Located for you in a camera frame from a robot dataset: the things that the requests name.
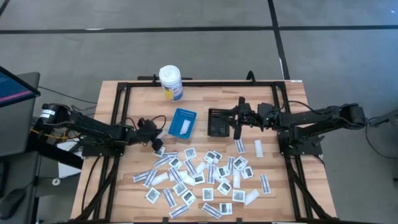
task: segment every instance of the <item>white container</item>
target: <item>white container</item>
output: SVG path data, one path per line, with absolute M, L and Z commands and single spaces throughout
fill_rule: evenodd
M 159 71 L 159 79 L 167 100 L 174 102 L 182 98 L 181 73 L 176 66 L 166 65 L 161 68 Z

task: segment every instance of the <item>blue plastic tray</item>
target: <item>blue plastic tray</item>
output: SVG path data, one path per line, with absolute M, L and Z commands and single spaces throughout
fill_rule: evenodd
M 193 125 L 195 124 L 196 118 L 197 118 L 196 112 L 177 108 L 175 110 L 172 125 L 170 125 L 169 134 L 171 134 L 175 137 L 178 137 L 178 138 L 189 139 L 191 137 Z M 182 124 L 184 123 L 184 120 L 186 120 L 186 119 L 191 121 L 188 131 L 186 134 L 180 134 Z

